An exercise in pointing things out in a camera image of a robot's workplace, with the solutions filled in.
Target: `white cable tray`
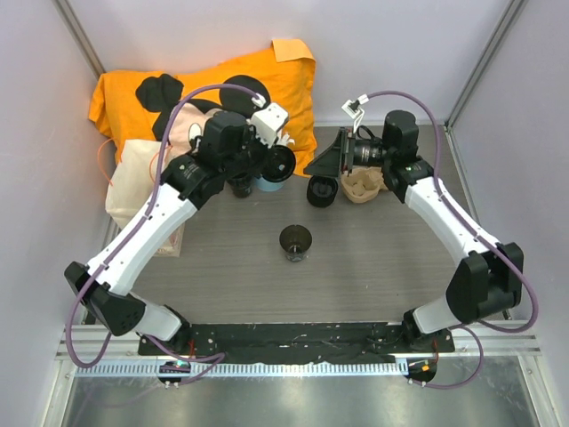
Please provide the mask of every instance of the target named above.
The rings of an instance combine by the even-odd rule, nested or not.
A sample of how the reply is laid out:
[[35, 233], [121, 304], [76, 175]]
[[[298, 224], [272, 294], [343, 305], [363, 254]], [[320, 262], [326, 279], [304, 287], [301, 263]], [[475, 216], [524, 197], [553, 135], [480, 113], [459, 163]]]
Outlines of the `white cable tray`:
[[[157, 376], [165, 359], [159, 360], [103, 360], [95, 367], [78, 368], [75, 377], [144, 377]], [[192, 363], [190, 375], [204, 371], [209, 365]], [[406, 375], [406, 359], [397, 359], [396, 363], [372, 363], [365, 365], [333, 365], [327, 362], [307, 365], [252, 365], [221, 364], [206, 376], [214, 378], [250, 378], [250, 377], [303, 377], [303, 376], [374, 376]], [[160, 374], [161, 377], [184, 377], [185, 374]]]

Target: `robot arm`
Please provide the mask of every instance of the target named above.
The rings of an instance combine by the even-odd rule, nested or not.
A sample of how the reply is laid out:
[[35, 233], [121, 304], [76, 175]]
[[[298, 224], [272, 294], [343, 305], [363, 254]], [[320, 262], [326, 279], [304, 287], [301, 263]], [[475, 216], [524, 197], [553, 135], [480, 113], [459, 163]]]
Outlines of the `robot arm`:
[[162, 173], [151, 214], [147, 216], [146, 212], [152, 197], [86, 266], [69, 264], [65, 277], [78, 293], [99, 266], [105, 265], [108, 255], [120, 251], [83, 299], [113, 335], [133, 330], [155, 336], [173, 351], [184, 347], [188, 322], [168, 307], [143, 300], [131, 292], [132, 287], [160, 245], [211, 196], [222, 191], [225, 181], [243, 173], [263, 175], [272, 181], [283, 181], [292, 174], [294, 154], [276, 144], [287, 121], [288, 114], [275, 103], [253, 114], [249, 121], [237, 113], [216, 113], [206, 122], [203, 137], [193, 141], [194, 149], [175, 158]]
[[[361, 115], [354, 119], [355, 127], [359, 126]], [[386, 116], [381, 138], [367, 131], [369, 138], [364, 139], [341, 128], [334, 143], [315, 158], [304, 173], [337, 179], [342, 173], [350, 173], [353, 166], [380, 166], [388, 189], [430, 226], [453, 258], [456, 271], [445, 294], [404, 314], [406, 339], [412, 342], [441, 329], [472, 323], [518, 305], [521, 282], [478, 238], [484, 238], [520, 270], [524, 259], [521, 249], [513, 243], [502, 245], [483, 230], [439, 180], [445, 201], [477, 231], [477, 235], [473, 237], [467, 226], [442, 202], [433, 168], [417, 156], [419, 128], [415, 117], [406, 111], [391, 111]]]

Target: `gray table surface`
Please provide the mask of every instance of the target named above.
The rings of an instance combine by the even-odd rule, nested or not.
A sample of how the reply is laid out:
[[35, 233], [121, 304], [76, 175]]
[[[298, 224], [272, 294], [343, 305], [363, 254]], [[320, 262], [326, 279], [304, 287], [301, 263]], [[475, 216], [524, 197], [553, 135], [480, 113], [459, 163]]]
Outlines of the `gray table surface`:
[[[319, 151], [336, 132], [315, 130]], [[419, 144], [432, 162], [429, 126], [421, 126]], [[466, 208], [446, 141], [441, 161], [446, 187]], [[339, 191], [318, 209], [306, 200], [307, 184], [293, 176], [274, 193], [256, 189], [238, 199], [226, 189], [213, 197], [187, 222], [180, 258], [154, 258], [134, 291], [207, 323], [398, 321], [444, 292], [450, 255], [393, 194], [355, 205]], [[313, 244], [306, 260], [291, 263], [278, 236], [295, 223], [311, 231]]]

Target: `white wall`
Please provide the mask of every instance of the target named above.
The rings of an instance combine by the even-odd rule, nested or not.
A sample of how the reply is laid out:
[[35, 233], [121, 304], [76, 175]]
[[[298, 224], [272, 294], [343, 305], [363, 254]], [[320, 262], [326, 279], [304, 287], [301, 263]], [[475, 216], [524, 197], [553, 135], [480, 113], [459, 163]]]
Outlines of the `white wall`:
[[[107, 70], [191, 72], [302, 38], [317, 59], [319, 123], [348, 98], [407, 91], [446, 119], [508, 0], [71, 0]], [[377, 122], [400, 100], [366, 106]], [[419, 119], [426, 116], [417, 109]]]
[[32, 426], [73, 299], [63, 271], [99, 250], [105, 181], [87, 121], [95, 78], [45, 0], [0, 4], [0, 414]]
[[[538, 337], [569, 412], [569, 3], [529, 1], [455, 134], [481, 222], [525, 252]], [[525, 305], [518, 315], [527, 316]]]

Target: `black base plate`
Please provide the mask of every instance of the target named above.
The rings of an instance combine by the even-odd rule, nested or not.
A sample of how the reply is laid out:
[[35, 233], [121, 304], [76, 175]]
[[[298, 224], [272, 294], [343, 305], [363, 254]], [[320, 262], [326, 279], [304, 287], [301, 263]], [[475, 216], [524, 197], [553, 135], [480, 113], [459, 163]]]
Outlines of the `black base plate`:
[[[223, 362], [267, 365], [304, 365], [310, 362], [365, 364], [392, 362], [390, 353], [430, 353], [433, 340], [441, 353], [453, 352], [448, 330], [413, 345], [405, 342], [400, 325], [387, 323], [293, 323], [247, 325], [192, 325], [198, 357], [224, 352]], [[189, 347], [182, 353], [188, 355]], [[163, 353], [140, 340], [141, 356]]]

